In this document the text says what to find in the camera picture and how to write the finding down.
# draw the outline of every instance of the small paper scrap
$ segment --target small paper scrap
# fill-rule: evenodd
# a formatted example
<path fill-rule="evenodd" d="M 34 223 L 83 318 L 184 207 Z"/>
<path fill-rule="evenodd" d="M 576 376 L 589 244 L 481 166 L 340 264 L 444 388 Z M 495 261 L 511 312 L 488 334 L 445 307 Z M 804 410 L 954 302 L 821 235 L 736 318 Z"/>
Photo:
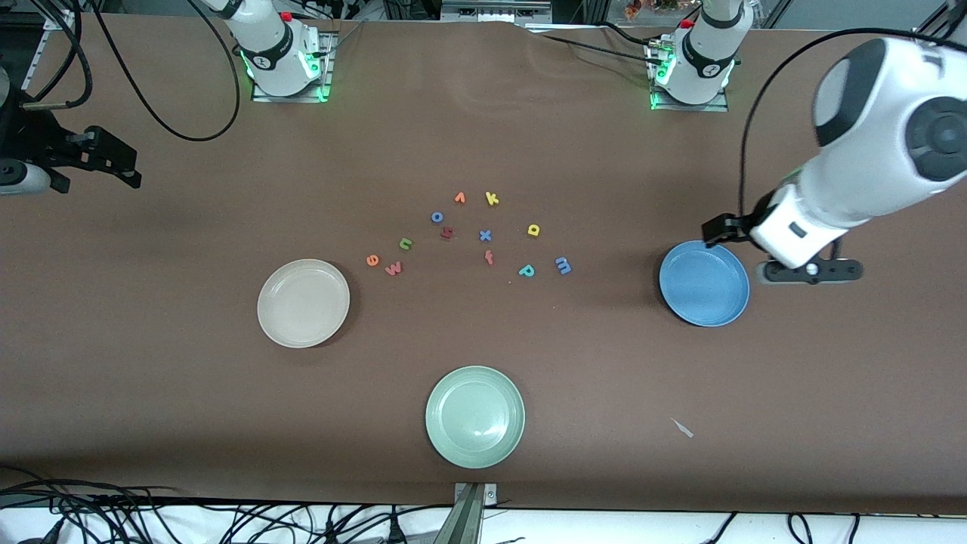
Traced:
<path fill-rule="evenodd" d="M 675 422 L 675 426 L 678 427 L 678 430 L 684 433 L 686 437 L 692 438 L 695 436 L 695 433 L 689 431 L 689 428 L 679 423 L 677 419 L 672 417 L 671 420 Z"/>

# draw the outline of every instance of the black cable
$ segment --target black cable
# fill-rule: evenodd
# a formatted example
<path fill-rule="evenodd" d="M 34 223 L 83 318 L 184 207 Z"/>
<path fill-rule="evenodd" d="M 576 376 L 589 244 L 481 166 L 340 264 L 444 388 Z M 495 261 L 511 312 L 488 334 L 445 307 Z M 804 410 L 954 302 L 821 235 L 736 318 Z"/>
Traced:
<path fill-rule="evenodd" d="M 80 42 L 81 17 L 80 17 L 79 0 L 73 0 L 72 11 L 73 11 L 73 34 L 77 36 L 77 41 Z M 61 79 L 64 78 L 64 74 L 67 73 L 67 70 L 71 67 L 71 64 L 73 64 L 73 59 L 76 56 L 77 56 L 77 51 L 75 51 L 74 48 L 71 47 L 71 49 L 67 53 L 67 57 L 64 58 L 64 62 L 61 63 L 60 68 L 57 69 L 57 72 L 54 74 L 54 76 L 50 79 L 50 81 L 47 82 L 47 85 L 44 85 L 44 88 L 41 89 L 40 92 L 37 93 L 37 95 L 34 96 L 34 100 L 36 100 L 37 102 L 41 102 L 44 99 L 44 97 L 46 97 L 47 94 L 49 94 L 50 91 L 52 91 L 53 88 L 56 87 L 58 83 L 60 83 Z"/>
<path fill-rule="evenodd" d="M 368 530 L 370 530 L 370 529 L 372 529 L 372 528 L 374 528 L 374 527 L 376 527 L 376 526 L 378 526 L 380 524 L 386 523 L 391 518 L 399 517 L 399 516 L 402 516 L 404 514 L 409 514 L 411 512 L 419 512 L 420 510 L 428 510 L 429 508 L 449 508 L 449 507 L 452 507 L 452 506 L 453 506 L 452 504 L 428 504 L 426 506 L 416 506 L 416 507 L 413 507 L 413 508 L 407 508 L 406 510 L 401 510 L 401 511 L 399 511 L 396 514 L 389 513 L 389 512 L 384 512 L 382 514 L 377 514 L 377 515 L 373 516 L 372 518 L 369 518 L 368 520 L 359 523 L 357 526 L 354 526 L 352 528 L 347 528 L 345 530 L 346 532 L 348 532 L 348 531 L 350 531 L 352 529 L 355 529 L 356 527 L 359 527 L 360 525 L 363 525 L 363 524 L 369 523 L 370 521 L 375 520 L 375 521 L 373 521 L 373 523 L 371 523 L 371 524 L 367 525 L 366 527 L 360 529 L 359 531 L 357 531 L 355 534 L 353 534 L 352 536 L 350 536 L 346 540 L 343 540 L 341 544 L 350 544 L 353 540 L 356 540 L 357 538 L 359 538 L 359 536 L 361 534 L 363 534 L 364 532 L 366 532 L 366 531 L 368 531 Z"/>
<path fill-rule="evenodd" d="M 355 518 L 363 510 L 366 510 L 367 508 L 371 508 L 373 506 L 374 504 L 362 504 L 352 512 L 349 512 L 345 516 L 342 516 L 341 518 L 339 518 L 339 521 L 337 521 L 333 527 L 333 534 L 340 534 L 342 532 L 345 532 L 346 526 L 349 524 L 350 520 Z"/>
<path fill-rule="evenodd" d="M 608 22 L 606 20 L 602 20 L 602 21 L 598 21 L 598 22 L 596 22 L 594 24 L 595 24 L 595 26 L 606 26 L 607 28 L 610 28 L 611 30 L 617 32 L 618 33 L 618 36 L 621 36 L 622 38 L 624 38 L 625 40 L 628 40 L 629 42 L 631 42 L 633 44 L 638 44 L 638 45 L 647 45 L 648 44 L 648 40 L 643 40 L 641 38 L 635 38 L 631 34 L 625 32 L 625 30 L 623 28 L 621 28 L 617 24 L 614 24 L 613 22 Z"/>
<path fill-rule="evenodd" d="M 95 543 L 102 543 L 102 541 L 82 523 L 80 518 L 81 514 L 94 514 L 100 517 L 108 525 L 110 530 L 109 542 L 153 544 L 150 531 L 147 529 L 147 523 L 142 515 L 142 509 L 137 503 L 137 499 L 147 499 L 151 509 L 158 517 L 161 525 L 172 537 L 172 540 L 175 543 L 180 542 L 167 522 L 160 515 L 157 506 L 154 505 L 151 497 L 151 489 L 153 488 L 151 487 L 121 487 L 86 480 L 48 479 L 42 478 L 35 472 L 23 468 L 7 465 L 0 465 L 0 468 L 16 471 L 33 478 L 33 481 L 15 484 L 4 490 L 0 490 L 0 495 L 49 497 L 49 509 L 51 513 L 59 513 L 64 520 L 81 529 L 82 539 L 85 543 L 88 542 L 89 538 L 93 539 Z M 70 493 L 67 486 L 89 487 L 92 489 L 111 491 L 120 494 L 120 496 L 107 499 L 95 497 L 83 499 L 77 494 Z M 137 492 L 143 493 L 144 496 L 138 495 Z M 128 536 L 125 525 L 131 526 L 136 533 L 136 537 Z"/>
<path fill-rule="evenodd" d="M 308 508 L 308 506 L 306 504 L 300 504 L 299 506 L 296 506 L 292 510 L 289 510 L 287 512 L 283 512 L 282 515 L 280 515 L 280 516 L 272 519 L 259 532 L 253 533 L 252 536 L 249 537 L 249 544 L 252 544 L 256 540 L 258 540 L 258 538 L 260 536 L 262 536 L 264 534 L 267 534 L 269 532 L 272 532 L 273 530 L 278 530 L 278 529 L 289 529 L 289 530 L 291 530 L 292 531 L 292 540 L 294 542 L 295 541 L 295 533 L 296 533 L 296 531 L 292 527 L 293 524 L 285 524 L 285 525 L 283 525 L 281 522 L 287 516 L 291 516 L 292 514 L 295 514 L 299 510 L 302 510 L 303 508 Z"/>
<path fill-rule="evenodd" d="M 336 52 L 336 49 L 339 49 L 339 46 L 340 45 L 342 45 L 344 42 L 346 42 L 347 40 L 349 40 L 349 37 L 352 36 L 354 32 L 356 32 L 357 30 L 363 28 L 363 25 L 364 24 L 366 24 L 366 21 L 364 21 L 364 20 L 361 20 L 360 22 L 356 23 L 356 26 L 350 28 L 349 29 L 349 32 L 347 32 L 346 35 L 343 38 L 341 38 L 341 39 L 339 39 L 339 40 L 336 41 L 336 46 L 335 47 L 333 47 L 332 49 L 327 49 L 325 51 L 316 51 L 316 52 L 312 53 L 312 58 L 322 58 L 324 56 L 333 54 L 334 52 Z"/>
<path fill-rule="evenodd" d="M 792 519 L 799 518 L 803 522 L 803 527 L 806 528 L 806 540 L 799 537 L 799 534 L 792 528 Z M 806 516 L 803 514 L 786 514 L 786 526 L 789 528 L 789 533 L 792 537 L 796 539 L 799 544 L 812 544 L 812 531 L 809 530 L 809 523 L 806 522 Z"/>
<path fill-rule="evenodd" d="M 577 45 L 578 47 L 584 47 L 585 49 L 591 49 L 593 51 L 600 51 L 602 53 L 607 53 L 609 55 L 615 55 L 615 56 L 619 56 L 619 57 L 625 57 L 625 58 L 629 58 L 629 59 L 634 59 L 634 60 L 638 60 L 638 61 L 641 61 L 641 62 L 644 62 L 644 63 L 648 63 L 648 64 L 660 64 L 660 62 L 661 62 L 661 61 L 659 61 L 659 59 L 645 58 L 645 57 L 638 56 L 638 55 L 632 55 L 632 54 L 628 54 L 628 53 L 623 53 L 621 51 L 615 51 L 615 50 L 612 50 L 612 49 L 605 49 L 604 47 L 598 47 L 597 45 L 583 44 L 581 42 L 575 42 L 574 40 L 567 40 L 565 38 L 558 38 L 557 36 L 547 36 L 546 34 L 541 34 L 541 36 L 544 36 L 545 38 L 547 38 L 549 40 L 553 40 L 555 42 L 560 42 L 562 44 Z"/>
<path fill-rule="evenodd" d="M 241 90 L 241 87 L 239 85 L 239 75 L 238 75 L 238 72 L 235 70 L 235 62 L 234 62 L 234 60 L 232 58 L 232 53 L 229 50 L 228 45 L 225 44 L 225 40 L 223 40 L 221 38 L 221 34 L 219 34 L 219 31 L 216 30 L 215 26 L 212 24 L 212 21 L 209 20 L 208 17 L 201 11 L 201 9 L 198 8 L 198 5 L 194 3 L 194 0 L 185 0 L 185 1 L 188 2 L 189 5 L 191 5 L 191 7 L 195 10 L 196 13 L 198 13 L 199 15 L 201 15 L 201 18 L 204 19 L 205 24 L 208 25 L 208 28 L 209 29 L 211 29 L 212 34 L 214 34 L 215 35 L 215 38 L 218 39 L 219 44 L 221 45 L 221 49 L 225 53 L 225 58 L 228 59 L 228 70 L 231 72 L 232 79 L 235 82 L 235 107 L 234 107 L 234 109 L 232 111 L 232 116 L 228 120 L 228 122 L 225 123 L 225 126 L 224 127 L 222 127 L 221 129 L 219 129 L 214 134 L 211 134 L 211 135 L 208 135 L 208 136 L 187 136 L 187 135 L 184 135 L 184 134 L 176 131 L 175 129 L 171 128 L 170 125 L 168 125 L 167 123 L 165 123 L 158 116 L 158 114 L 155 113 L 155 109 L 153 107 L 151 107 L 151 105 L 148 104 L 147 99 L 144 98 L 144 94 L 141 92 L 140 87 L 137 86 L 137 82 L 134 81 L 134 77 L 131 75 L 131 71 L 128 70 L 128 65 L 125 64 L 124 59 L 121 57 L 121 52 L 118 50 L 117 45 L 114 43 L 114 38 L 111 36 L 110 31 L 107 29 L 107 25 L 104 24 L 103 17 L 101 17 L 101 10 L 99 10 L 96 5 L 93 5 L 92 6 L 92 9 L 94 11 L 94 17 L 97 18 L 98 24 L 100 25 L 101 30 L 103 30 L 103 32 L 104 32 L 104 37 L 107 38 L 107 45 L 111 48 L 111 52 L 114 53 L 114 58 L 117 59 L 118 65 L 121 67 L 121 71 L 124 72 L 125 77 L 128 79 L 128 83 L 131 84 L 131 88 L 134 90 L 134 94 L 137 95 L 137 99 L 141 102 L 141 105 L 144 106 L 144 108 L 148 110 L 148 113 L 151 114 L 151 117 L 159 125 L 161 125 L 161 127 L 164 128 L 166 131 L 170 132 L 171 134 L 173 134 L 173 135 L 175 135 L 175 136 L 177 136 L 177 137 L 179 137 L 181 139 L 184 139 L 184 140 L 187 140 L 187 141 L 211 141 L 211 140 L 213 140 L 213 139 L 215 139 L 215 138 L 217 138 L 217 137 L 225 134 L 228 131 L 228 129 L 230 129 L 232 127 L 232 125 L 235 124 L 235 119 L 238 117 L 238 114 L 239 114 L 239 107 L 242 104 L 242 90 Z"/>
<path fill-rule="evenodd" d="M 406 540 L 406 533 L 399 526 L 399 516 L 396 514 L 396 505 L 394 504 L 390 510 L 393 517 L 390 518 L 390 534 L 386 537 L 388 544 L 409 544 Z"/>
<path fill-rule="evenodd" d="M 394 6 L 396 6 L 398 8 L 402 8 L 404 10 L 409 9 L 409 8 L 412 8 L 412 7 L 420 4 L 420 0 L 413 0 L 409 4 L 403 4 L 401 2 L 398 2 L 397 0 L 383 0 L 383 1 L 386 2 L 387 4 L 393 4 Z"/>
<path fill-rule="evenodd" d="M 766 82 L 762 84 L 758 94 L 755 95 L 755 100 L 752 101 L 752 107 L 749 109 L 748 115 L 746 116 L 746 125 L 742 128 L 742 146 L 739 152 L 739 216 L 744 216 L 746 214 L 746 161 L 749 127 L 752 125 L 752 118 L 755 116 L 755 111 L 759 108 L 759 103 L 762 102 L 762 97 L 765 96 L 766 90 L 769 89 L 769 86 L 772 85 L 779 73 L 803 53 L 809 51 L 817 45 L 828 42 L 829 40 L 835 40 L 836 38 L 840 38 L 842 36 L 852 36 L 855 34 L 882 34 L 884 36 L 894 36 L 897 38 L 923 40 L 925 42 L 943 45 L 957 51 L 967 53 L 967 45 L 950 42 L 942 38 L 933 38 L 931 36 L 918 34 L 916 32 L 908 32 L 906 30 L 891 30 L 889 28 L 850 28 L 846 30 L 839 30 L 831 34 L 827 34 L 821 38 L 817 38 L 797 49 L 793 54 L 786 57 L 786 59 L 783 60 L 775 70 L 773 70 L 769 77 L 766 78 Z"/>
<path fill-rule="evenodd" d="M 185 497 L 177 497 L 177 498 L 174 498 L 174 497 L 165 497 L 164 499 L 170 500 L 170 501 L 173 501 L 173 502 L 185 502 L 185 503 L 190 504 L 192 506 L 196 506 L 198 508 L 202 508 L 204 510 L 209 510 L 209 511 L 212 511 L 212 512 L 238 512 L 239 511 L 239 507 L 238 506 L 236 506 L 236 507 L 218 507 L 218 506 L 212 506 L 210 504 L 205 504 L 205 503 L 198 502 L 196 500 L 188 499 L 188 498 L 185 498 Z M 309 529 L 306 529 L 305 527 L 303 527 L 303 526 L 301 526 L 299 524 L 290 523 L 290 522 L 286 522 L 284 520 L 277 520 L 275 518 L 271 518 L 271 517 L 269 517 L 268 515 L 265 515 L 265 514 L 249 513 L 247 515 L 250 515 L 250 516 L 252 516 L 252 517 L 254 517 L 256 519 L 264 520 L 264 521 L 267 521 L 267 522 L 273 522 L 273 521 L 275 521 L 276 525 L 282 526 L 284 528 L 288 528 L 288 529 L 299 529 L 299 530 L 305 532 L 306 534 L 308 534 L 310 537 L 314 536 L 314 537 L 317 537 L 318 539 L 322 539 L 323 537 L 325 537 L 327 535 L 326 532 L 317 532 L 315 530 L 315 528 L 314 528 L 314 522 L 313 522 L 313 519 L 312 519 L 312 511 L 311 511 L 311 509 L 308 509 L 310 506 L 320 505 L 321 503 L 317 503 L 317 502 L 302 502 L 302 503 L 299 503 L 299 504 L 300 504 L 300 507 L 301 508 L 304 507 L 304 508 L 307 509 L 307 514 L 308 514 L 308 517 L 309 517 Z M 172 503 L 172 504 L 164 504 L 164 505 L 162 505 L 160 507 L 171 506 L 171 505 L 174 505 L 174 503 Z M 335 511 L 336 507 L 337 506 L 335 504 L 332 505 L 332 508 L 330 508 L 330 511 L 331 512 Z"/>
<path fill-rule="evenodd" d="M 301 0 L 299 2 L 296 2 L 296 0 L 289 0 L 289 2 L 292 2 L 293 4 L 296 4 L 296 3 L 300 4 L 302 6 L 302 9 L 305 10 L 306 12 L 309 12 L 310 15 L 322 15 L 327 19 L 333 18 L 332 15 L 329 15 L 326 12 L 323 12 L 320 8 L 310 8 L 308 6 L 308 0 Z"/>
<path fill-rule="evenodd" d="M 247 519 L 246 519 L 245 516 L 243 516 L 242 519 L 239 520 L 238 522 L 233 522 L 232 525 L 229 526 L 228 530 L 225 532 L 225 534 L 219 540 L 219 544 L 230 544 L 232 542 L 232 537 L 234 537 L 236 534 L 239 533 L 240 530 L 244 529 L 246 525 L 250 524 L 252 521 L 254 521 L 256 519 L 251 514 L 253 512 L 255 512 L 256 510 L 258 510 L 259 507 L 260 506 L 256 504 L 253 508 L 250 508 L 249 509 L 249 516 L 248 516 Z M 274 505 L 264 506 L 262 508 L 263 509 L 262 509 L 262 511 L 259 512 L 259 514 L 266 514 L 266 513 L 269 512 L 269 510 L 275 508 L 275 506 Z"/>
<path fill-rule="evenodd" d="M 853 544 L 853 540 L 856 538 L 856 531 L 860 528 L 860 514 L 853 514 L 853 528 L 849 531 L 849 538 L 846 539 L 846 544 Z"/>
<path fill-rule="evenodd" d="M 725 518 L 725 521 L 722 522 L 722 525 L 718 527 L 718 532 L 716 532 L 716 535 L 713 536 L 712 539 L 706 540 L 705 544 L 718 544 L 718 541 L 722 538 L 722 535 L 725 534 L 725 530 L 728 529 L 729 524 L 731 524 L 732 520 L 734 520 L 738 515 L 739 512 L 732 512 L 729 514 L 728 517 Z"/>
<path fill-rule="evenodd" d="M 37 106 L 39 109 L 71 109 L 83 105 L 89 98 L 91 98 L 91 93 L 94 91 L 94 77 L 91 75 L 91 65 L 87 62 L 87 55 L 84 54 L 83 47 L 80 46 L 80 38 L 71 30 L 71 27 L 67 24 L 67 21 L 60 15 L 60 11 L 50 0 L 30 0 L 30 3 L 37 7 L 38 10 L 42 12 L 48 12 L 51 18 L 60 25 L 61 30 L 64 32 L 64 36 L 71 43 L 71 49 L 77 56 L 77 60 L 80 61 L 80 70 L 84 73 L 84 90 L 81 91 L 80 96 L 76 100 L 68 100 L 60 104 L 51 104 Z"/>

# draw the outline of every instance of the black clamp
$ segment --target black clamp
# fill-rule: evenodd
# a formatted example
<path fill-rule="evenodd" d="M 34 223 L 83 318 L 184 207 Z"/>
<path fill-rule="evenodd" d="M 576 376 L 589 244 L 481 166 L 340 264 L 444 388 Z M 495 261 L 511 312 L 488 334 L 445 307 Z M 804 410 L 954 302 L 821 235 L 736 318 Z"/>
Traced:
<path fill-rule="evenodd" d="M 755 204 L 755 209 L 744 216 L 721 214 L 702 224 L 702 241 L 706 247 L 728 242 L 750 242 L 762 250 L 749 235 L 752 228 L 759 225 L 771 212 L 769 201 L 773 192 L 764 195 Z M 863 276 L 863 264 L 851 258 L 839 258 L 839 240 L 833 242 L 830 258 L 819 255 L 799 268 L 787 268 L 781 262 L 769 259 L 760 269 L 762 278 L 770 284 L 819 284 L 855 282 Z"/>

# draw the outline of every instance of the metal bracket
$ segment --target metal bracket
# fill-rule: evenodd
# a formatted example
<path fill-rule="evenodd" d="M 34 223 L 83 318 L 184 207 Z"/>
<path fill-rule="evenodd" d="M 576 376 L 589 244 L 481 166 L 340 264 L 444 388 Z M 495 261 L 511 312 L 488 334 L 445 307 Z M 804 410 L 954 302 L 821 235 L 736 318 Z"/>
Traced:
<path fill-rule="evenodd" d="M 460 499 L 460 492 L 470 484 L 458 483 L 454 485 L 454 501 Z M 497 504 L 497 484 L 483 484 L 483 505 L 494 506 Z"/>
<path fill-rule="evenodd" d="M 64 18 L 64 22 L 73 25 L 73 11 L 71 10 L 61 10 L 61 17 Z M 53 20 L 44 17 L 44 34 L 41 36 L 41 41 L 37 44 L 37 50 L 34 51 L 34 58 L 30 61 L 30 68 L 27 69 L 27 76 L 24 77 L 23 83 L 20 85 L 21 91 L 26 91 L 27 87 L 30 86 L 30 81 L 34 78 L 34 71 L 37 70 L 37 65 L 41 63 L 41 54 L 44 52 L 44 48 L 47 47 L 47 42 L 50 40 L 50 35 L 54 32 L 60 32 L 64 30 L 59 24 Z"/>
<path fill-rule="evenodd" d="M 433 544 L 478 544 L 484 523 L 484 501 L 488 484 L 462 484 L 447 521 L 433 539 Z"/>

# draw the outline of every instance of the plate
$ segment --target plate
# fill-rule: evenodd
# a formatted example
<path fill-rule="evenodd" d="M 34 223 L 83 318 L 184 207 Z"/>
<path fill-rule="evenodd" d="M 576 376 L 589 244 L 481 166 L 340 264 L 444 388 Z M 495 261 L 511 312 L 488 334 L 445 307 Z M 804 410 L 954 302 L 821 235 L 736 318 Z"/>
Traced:
<path fill-rule="evenodd" d="M 507 459 L 524 434 L 524 400 L 510 378 L 489 367 L 443 377 L 426 403 L 426 433 L 444 459 L 464 468 Z"/>
<path fill-rule="evenodd" d="M 721 246 L 706 248 L 699 240 L 668 252 L 659 286 L 672 312 L 703 327 L 731 323 L 748 304 L 748 274 L 739 259 Z"/>
<path fill-rule="evenodd" d="M 294 260 L 269 276 L 258 293 L 258 324 L 287 348 L 322 344 L 346 321 L 349 284 L 332 264 Z"/>

